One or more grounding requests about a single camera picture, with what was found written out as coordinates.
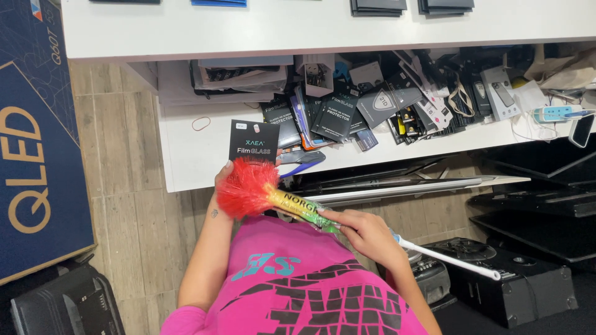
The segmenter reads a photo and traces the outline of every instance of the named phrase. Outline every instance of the blue plier handle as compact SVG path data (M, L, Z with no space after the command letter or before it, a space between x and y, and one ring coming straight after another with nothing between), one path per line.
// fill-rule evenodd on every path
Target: blue plier handle
M312 166L317 165L325 160L325 154L320 151L292 151L291 153L284 153L280 155L281 163L300 163L292 171L281 175L280 178L293 176L298 172L304 171Z

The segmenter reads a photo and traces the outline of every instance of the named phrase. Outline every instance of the speaker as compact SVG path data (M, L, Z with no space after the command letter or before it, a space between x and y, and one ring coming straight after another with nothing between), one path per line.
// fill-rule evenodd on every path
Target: speaker
M499 271L501 280L495 281L445 263L451 293L506 328L578 308L571 270L566 266L461 237L424 247Z

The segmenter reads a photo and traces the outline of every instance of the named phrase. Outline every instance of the tiled wooden floor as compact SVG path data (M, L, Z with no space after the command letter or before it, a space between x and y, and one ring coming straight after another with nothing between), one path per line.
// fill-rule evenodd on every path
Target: tiled wooden floor
M213 188L166 192L154 99L119 66L71 64L71 77L99 243L91 264L110 280L126 334L156 335L175 309ZM448 176L474 173L466 159L449 165ZM427 174L439 171L435 166ZM418 244L454 236L482 239L467 219L464 202L473 194L426 194L351 208L382 216Z

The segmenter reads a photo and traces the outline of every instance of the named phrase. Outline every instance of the small white box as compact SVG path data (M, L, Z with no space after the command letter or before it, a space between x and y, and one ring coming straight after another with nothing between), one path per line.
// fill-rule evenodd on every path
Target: small white box
M509 119L522 111L514 99L513 88L504 67L494 67L480 72L485 85L492 113L497 121Z
M335 54L311 54L311 55L296 55L296 72L304 74L306 80L307 66L313 64L320 64L323 66L325 72L325 80L322 85L308 85L306 84L306 95L320 98L324 95L333 92L333 71L335 71Z

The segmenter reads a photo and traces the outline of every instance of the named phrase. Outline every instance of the hand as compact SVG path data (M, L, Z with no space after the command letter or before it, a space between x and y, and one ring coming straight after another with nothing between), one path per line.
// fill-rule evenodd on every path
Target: hand
M350 240L354 249L364 256L386 268L403 262L409 264L408 255L395 241L380 216L352 209L346 209L343 213L319 209L319 214L340 223L339 230Z
M281 155L281 149L277 150L276 156L279 156L279 155ZM280 164L281 164L281 161L279 159L275 160L275 166L279 166ZM215 176L215 185L217 185L221 179L226 178L230 173L232 173L233 170L234 170L234 162L229 160L226 163L226 165L224 167L222 167L221 171L219 171L219 173Z

